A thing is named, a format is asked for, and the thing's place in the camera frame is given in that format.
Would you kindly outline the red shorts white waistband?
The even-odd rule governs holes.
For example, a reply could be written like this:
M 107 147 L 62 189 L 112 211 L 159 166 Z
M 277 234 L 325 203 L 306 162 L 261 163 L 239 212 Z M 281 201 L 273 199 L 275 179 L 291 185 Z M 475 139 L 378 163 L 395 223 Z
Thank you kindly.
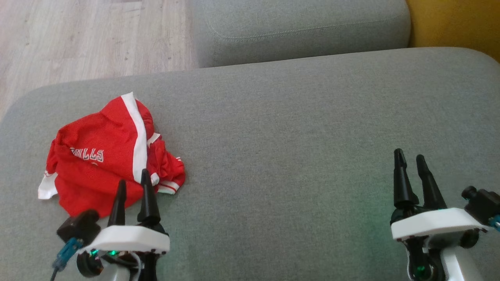
M 148 109 L 132 92 L 111 100 L 99 112 L 60 128 L 52 140 L 43 179 L 42 200 L 59 196 L 69 215 L 95 209 L 110 214 L 120 180 L 125 180 L 130 206 L 142 196 L 141 173 L 148 164 L 145 119 Z

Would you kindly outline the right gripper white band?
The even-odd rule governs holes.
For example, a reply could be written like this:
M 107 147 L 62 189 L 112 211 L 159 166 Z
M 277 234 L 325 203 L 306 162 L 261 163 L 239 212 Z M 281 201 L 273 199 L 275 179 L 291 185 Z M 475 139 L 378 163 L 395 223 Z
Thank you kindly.
M 419 204 L 407 174 L 402 149 L 393 152 L 393 204 L 407 209 Z M 423 155 L 416 156 L 423 185 L 423 208 L 431 210 L 391 224 L 394 240 L 404 244 L 410 281 L 484 281 L 468 253 L 487 227 L 460 208 L 448 208 Z

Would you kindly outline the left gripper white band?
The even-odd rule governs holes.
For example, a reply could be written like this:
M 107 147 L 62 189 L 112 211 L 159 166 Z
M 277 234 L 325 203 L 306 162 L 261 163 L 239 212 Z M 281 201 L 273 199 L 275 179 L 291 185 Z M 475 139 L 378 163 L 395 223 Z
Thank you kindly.
M 137 220 L 142 226 L 125 226 L 127 185 L 120 180 L 114 204 L 104 228 L 77 255 L 80 274 L 95 281 L 159 281 L 158 259 L 170 251 L 170 237 L 143 226 L 161 221 L 150 173 L 142 170 L 143 197 Z

